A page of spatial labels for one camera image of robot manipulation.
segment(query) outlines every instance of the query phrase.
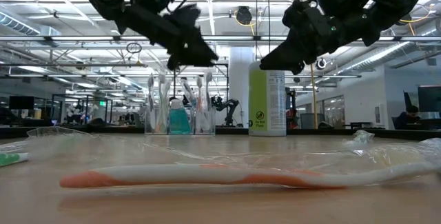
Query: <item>table surface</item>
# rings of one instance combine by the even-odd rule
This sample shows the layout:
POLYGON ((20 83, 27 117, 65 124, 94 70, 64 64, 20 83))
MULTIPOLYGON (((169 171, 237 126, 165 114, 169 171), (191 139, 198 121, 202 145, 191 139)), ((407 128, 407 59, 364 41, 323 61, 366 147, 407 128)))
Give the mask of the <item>table surface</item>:
MULTIPOLYGON (((193 154, 310 152, 341 150, 347 136, 187 138, 115 134, 122 141, 149 139, 193 154)), ((104 136, 102 142, 111 138, 104 136)), ((396 140, 375 139, 376 144, 396 140)), ((89 145, 83 152, 100 152, 89 145)), ((107 146, 108 161, 124 161, 107 146)), ((149 154, 157 159, 171 159, 149 154)), ((345 190, 289 189, 250 185, 157 185, 98 190, 67 190, 61 176, 90 166, 78 155, 51 163, 26 162, 0 168, 2 223, 439 223, 441 179, 421 176, 393 185, 345 190)))

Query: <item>orange and white toothbrush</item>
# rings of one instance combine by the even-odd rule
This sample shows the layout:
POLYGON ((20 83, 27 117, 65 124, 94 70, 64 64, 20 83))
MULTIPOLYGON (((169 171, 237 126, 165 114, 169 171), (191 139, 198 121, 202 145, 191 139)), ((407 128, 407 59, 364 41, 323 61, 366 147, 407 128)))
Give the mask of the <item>orange and white toothbrush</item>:
POLYGON ((432 163, 408 163, 359 174, 322 174, 307 170, 269 170, 227 165, 129 165, 90 170, 60 180, 61 187, 109 187, 153 184, 254 184, 333 188, 372 185, 436 172, 432 163))

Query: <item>white bottle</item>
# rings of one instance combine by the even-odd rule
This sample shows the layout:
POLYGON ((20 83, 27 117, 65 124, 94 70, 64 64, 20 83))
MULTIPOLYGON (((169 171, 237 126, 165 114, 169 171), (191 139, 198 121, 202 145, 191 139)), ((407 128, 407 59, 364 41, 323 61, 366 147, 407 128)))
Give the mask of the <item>white bottle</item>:
POLYGON ((249 135, 285 136, 285 72, 261 70, 259 65, 249 66, 249 135))

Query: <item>ceiling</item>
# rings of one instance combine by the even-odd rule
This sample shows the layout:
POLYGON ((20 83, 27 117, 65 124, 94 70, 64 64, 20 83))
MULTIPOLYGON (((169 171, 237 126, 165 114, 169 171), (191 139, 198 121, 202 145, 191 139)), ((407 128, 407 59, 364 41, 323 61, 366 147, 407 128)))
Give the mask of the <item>ceiling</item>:
MULTIPOLYGON (((182 0, 177 0, 175 3, 169 5, 170 9, 175 9, 182 0)), ((205 36, 272 36, 283 37, 287 34, 288 29, 281 23, 281 18, 285 9, 293 0, 188 0, 188 3, 196 3, 201 9, 201 16, 196 25, 201 27, 201 32, 205 36), (253 14, 253 23, 256 23, 254 29, 238 25, 234 13, 238 6, 247 6, 253 14)), ((434 20, 439 16, 441 11, 441 4, 438 0, 419 0, 419 4, 411 12, 414 19, 425 17, 423 20, 415 23, 413 26, 416 29, 417 35, 426 30, 427 26, 435 27, 434 20)), ((116 31, 116 26, 112 21, 104 20, 98 12, 92 7, 88 0, 0 0, 0 12, 7 12, 13 15, 18 20, 29 25, 30 27, 48 26, 57 30, 59 35, 63 36, 114 36, 119 35, 116 31)), ((408 26, 394 26, 387 30, 384 35, 410 35, 408 26)), ((0 35, 20 35, 20 33, 5 27, 0 26, 0 35)), ((123 35, 137 35, 132 30, 128 30, 123 35)), ((110 41, 63 41, 59 42, 56 48, 48 45, 42 45, 37 42, 23 43, 8 41, 0 43, 3 46, 3 51, 7 54, 0 57, 0 61, 4 63, 29 63, 29 64, 44 64, 44 63, 59 63, 75 64, 80 61, 86 64, 109 64, 109 66, 90 66, 84 70, 78 70, 75 67, 57 66, 55 68, 46 68, 48 74, 102 74, 111 70, 115 74, 137 74, 150 75, 158 74, 163 71, 168 74, 171 72, 165 69, 168 60, 168 55, 164 49, 155 46, 152 47, 148 42, 139 42, 143 50, 138 54, 128 54, 125 47, 131 41, 121 41, 119 43, 110 41), (12 59, 6 55, 11 54, 12 49, 22 51, 23 54, 14 52, 19 57, 12 59), (139 61, 144 66, 136 66, 139 61)), ((253 41, 210 41, 210 46, 216 51, 220 57, 218 63, 228 63, 229 48, 232 46, 250 46, 255 50, 256 59, 265 56, 269 51, 273 50, 280 41, 272 41, 269 43, 253 41)), ((314 72, 315 75, 326 75, 332 73, 334 70, 339 70, 346 65, 353 63, 356 59, 369 51, 384 48, 393 45, 394 42, 379 42, 369 48, 365 48, 360 43, 352 43, 346 47, 338 49, 333 54, 326 54, 323 56, 328 62, 327 68, 323 71, 314 72)), ((217 68, 193 68, 186 67, 182 75, 188 75, 190 84, 196 85, 194 78, 196 75, 211 71, 217 75, 215 77, 216 84, 212 84, 219 94, 224 95, 227 90, 227 79, 223 76, 226 74, 226 69, 223 66, 217 68)), ((33 71, 24 70, 23 68, 14 68, 14 73, 35 74, 33 71)), ((305 68, 303 75, 311 74, 309 67, 305 68)), ((297 85, 292 81, 292 75, 287 73, 288 85, 297 85)), ((128 79, 141 88, 147 87, 147 78, 132 77, 128 79)), ((114 89, 115 85, 103 78, 95 78, 94 80, 88 78, 74 78, 68 79, 69 83, 66 86, 70 87, 71 83, 98 83, 99 87, 105 89, 114 89)), ((332 86, 333 80, 327 82, 327 85, 332 86)), ((309 79, 304 78, 300 85, 310 85, 309 79)), ((87 89, 81 86, 75 86, 78 89, 87 89)))

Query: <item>clear plastic packaging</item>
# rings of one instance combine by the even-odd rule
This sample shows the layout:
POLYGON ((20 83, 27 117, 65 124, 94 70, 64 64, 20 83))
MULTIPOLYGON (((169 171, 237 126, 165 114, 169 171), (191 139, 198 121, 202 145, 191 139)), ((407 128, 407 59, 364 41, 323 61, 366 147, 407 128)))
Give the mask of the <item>clear plastic packaging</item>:
MULTIPOLYGON (((441 139, 367 145, 372 135, 364 132, 352 143, 341 143, 340 148, 349 149, 242 154, 203 150, 195 145, 202 140, 185 136, 149 139, 63 128, 39 128, 29 135, 26 145, 18 143, 17 150, 14 144, 3 145, 0 152, 29 152, 26 165, 59 168, 63 187, 164 183, 351 187, 408 180, 441 168, 441 139)), ((215 143, 214 137, 206 139, 215 143)))

